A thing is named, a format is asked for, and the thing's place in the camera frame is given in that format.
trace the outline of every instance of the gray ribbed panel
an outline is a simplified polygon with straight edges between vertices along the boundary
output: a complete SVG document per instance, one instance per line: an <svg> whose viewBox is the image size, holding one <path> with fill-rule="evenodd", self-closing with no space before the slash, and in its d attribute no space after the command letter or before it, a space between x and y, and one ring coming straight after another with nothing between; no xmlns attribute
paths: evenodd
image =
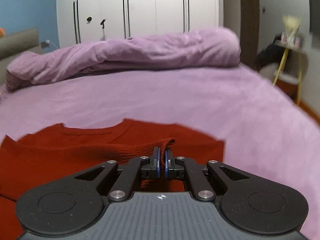
<svg viewBox="0 0 320 240"><path fill-rule="evenodd" d="M253 236L234 228L208 202L191 198L188 192L135 193L123 203L111 204L91 228L55 240L303 240L299 233L287 236ZM23 240L44 239L25 234Z"/></svg>

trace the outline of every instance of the wall socket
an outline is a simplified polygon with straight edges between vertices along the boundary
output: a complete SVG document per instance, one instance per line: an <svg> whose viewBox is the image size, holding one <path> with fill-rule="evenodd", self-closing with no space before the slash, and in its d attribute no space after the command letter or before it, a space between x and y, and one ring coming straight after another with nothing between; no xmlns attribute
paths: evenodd
<svg viewBox="0 0 320 240"><path fill-rule="evenodd" d="M41 48L43 48L43 49L50 47L49 40L42 41L40 44L41 44Z"/></svg>

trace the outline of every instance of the yellow table leg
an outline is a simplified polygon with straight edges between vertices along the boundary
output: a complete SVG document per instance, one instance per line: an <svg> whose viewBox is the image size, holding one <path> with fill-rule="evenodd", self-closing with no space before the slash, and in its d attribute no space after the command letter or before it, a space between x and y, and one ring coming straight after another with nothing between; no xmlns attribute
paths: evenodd
<svg viewBox="0 0 320 240"><path fill-rule="evenodd" d="M301 102L301 90L302 90L302 66L301 66L301 54L299 53L299 74L298 74L298 96L297 96L297 105Z"/></svg>
<svg viewBox="0 0 320 240"><path fill-rule="evenodd" d="M275 80L273 82L273 85L276 85L276 83L278 81L278 78L280 76L280 73L284 69L285 63L287 62L288 53L289 53L289 49L285 48L283 56L282 56L282 60L281 60L281 63L280 63L280 66L279 66L278 71L277 71L276 78L275 78Z"/></svg>

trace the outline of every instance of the wardrobe door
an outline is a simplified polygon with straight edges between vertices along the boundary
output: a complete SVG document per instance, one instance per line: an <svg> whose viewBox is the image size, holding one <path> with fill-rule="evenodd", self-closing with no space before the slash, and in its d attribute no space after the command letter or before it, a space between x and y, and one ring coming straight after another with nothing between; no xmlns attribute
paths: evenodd
<svg viewBox="0 0 320 240"><path fill-rule="evenodd" d="M157 33L186 31L186 0L156 0Z"/></svg>
<svg viewBox="0 0 320 240"><path fill-rule="evenodd" d="M57 0L57 23L60 48L77 44L76 0Z"/></svg>
<svg viewBox="0 0 320 240"><path fill-rule="evenodd" d="M126 0L100 0L100 15L105 21L105 36L109 38L126 38Z"/></svg>
<svg viewBox="0 0 320 240"><path fill-rule="evenodd" d="M127 0L128 36L157 33L156 0Z"/></svg>
<svg viewBox="0 0 320 240"><path fill-rule="evenodd" d="M187 0L188 31L219 26L219 0Z"/></svg>
<svg viewBox="0 0 320 240"><path fill-rule="evenodd" d="M100 0L77 0L79 41L81 43L104 40L100 25Z"/></svg>

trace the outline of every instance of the black circular joint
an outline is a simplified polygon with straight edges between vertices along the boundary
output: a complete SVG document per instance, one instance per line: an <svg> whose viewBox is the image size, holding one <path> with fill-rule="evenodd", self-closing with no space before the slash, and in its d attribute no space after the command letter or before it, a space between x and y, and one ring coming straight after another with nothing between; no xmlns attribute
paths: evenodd
<svg viewBox="0 0 320 240"><path fill-rule="evenodd" d="M275 213L285 206L284 198L273 192L253 193L248 201L253 209L263 213Z"/></svg>
<svg viewBox="0 0 320 240"><path fill-rule="evenodd" d="M64 213L76 204L75 196L66 192L52 192L40 198L38 205L43 211L51 214Z"/></svg>
<svg viewBox="0 0 320 240"><path fill-rule="evenodd" d="M20 224L36 235L55 237L75 233L93 224L103 211L94 187L81 180L48 183L23 194L16 204Z"/></svg>
<svg viewBox="0 0 320 240"><path fill-rule="evenodd" d="M220 208L236 227L267 236L300 230L308 215L302 194L262 178L234 182L222 197Z"/></svg>

